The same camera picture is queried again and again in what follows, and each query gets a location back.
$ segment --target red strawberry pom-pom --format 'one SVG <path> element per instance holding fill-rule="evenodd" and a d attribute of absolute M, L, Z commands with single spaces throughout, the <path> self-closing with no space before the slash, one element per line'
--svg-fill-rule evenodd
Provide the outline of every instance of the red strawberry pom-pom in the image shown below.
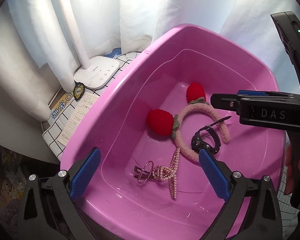
<path fill-rule="evenodd" d="M 172 134 L 173 116 L 167 111 L 161 109 L 151 110 L 146 122 L 157 134 L 166 136 Z"/>
<path fill-rule="evenodd" d="M 204 92 L 202 85 L 198 83 L 192 83 L 187 89 L 186 97 L 188 103 L 201 97 L 204 97 L 205 101 L 206 93 Z"/>

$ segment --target paper note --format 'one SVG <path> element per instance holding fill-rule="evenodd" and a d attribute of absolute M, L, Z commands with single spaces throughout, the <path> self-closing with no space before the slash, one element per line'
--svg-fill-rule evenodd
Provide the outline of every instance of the paper note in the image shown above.
<path fill-rule="evenodd" d="M 81 123 L 82 119 L 88 113 L 92 105 L 99 98 L 96 94 L 85 93 L 78 103 L 77 107 L 70 116 L 68 122 L 63 128 L 61 134 L 58 137 L 58 141 L 64 146 L 67 146 L 70 138 L 72 137 L 74 131 L 77 129 L 78 125 Z"/>

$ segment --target blue gripper pad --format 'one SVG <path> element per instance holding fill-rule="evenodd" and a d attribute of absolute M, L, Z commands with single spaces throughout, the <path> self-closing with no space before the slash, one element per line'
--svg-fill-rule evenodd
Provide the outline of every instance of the blue gripper pad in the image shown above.
<path fill-rule="evenodd" d="M 239 90 L 237 94 L 248 95 L 248 96 L 266 96 L 266 93 L 263 91 L 251 91 L 251 90 Z"/>
<path fill-rule="evenodd" d="M 71 190 L 69 195 L 72 201 L 75 201 L 77 198 L 82 197 L 100 162 L 101 153 L 100 150 L 96 148 L 83 163 L 83 165 L 71 181 Z"/>
<path fill-rule="evenodd" d="M 219 198 L 230 198 L 229 182 L 205 149 L 199 152 L 199 163 Z"/>

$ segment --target metal screw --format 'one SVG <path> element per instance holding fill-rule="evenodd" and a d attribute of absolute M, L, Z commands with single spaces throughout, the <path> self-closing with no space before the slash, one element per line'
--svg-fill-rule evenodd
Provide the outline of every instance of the metal screw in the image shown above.
<path fill-rule="evenodd" d="M 233 173 L 233 176 L 235 177 L 235 178 L 240 178 L 241 177 L 241 173 L 240 172 L 238 172 L 238 171 L 235 171 L 234 173 Z"/>
<path fill-rule="evenodd" d="M 263 179 L 264 179 L 265 181 L 270 181 L 270 180 L 271 180 L 270 177 L 269 177 L 268 175 L 263 176 Z"/>
<path fill-rule="evenodd" d="M 59 176 L 59 177 L 64 177 L 64 176 L 66 176 L 66 175 L 67 175 L 67 172 L 64 171 L 64 170 L 58 172 L 58 176 Z"/>
<path fill-rule="evenodd" d="M 29 180 L 35 180 L 36 176 L 34 174 L 29 176 Z"/>

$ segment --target white lamp base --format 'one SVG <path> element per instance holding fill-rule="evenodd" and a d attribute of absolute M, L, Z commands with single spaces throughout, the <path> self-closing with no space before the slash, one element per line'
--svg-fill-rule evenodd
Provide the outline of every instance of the white lamp base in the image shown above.
<path fill-rule="evenodd" d="M 83 83 L 87 88 L 99 89 L 103 87 L 119 69 L 119 61 L 103 56 L 90 59 L 91 67 L 82 67 L 74 74 L 76 82 Z"/>

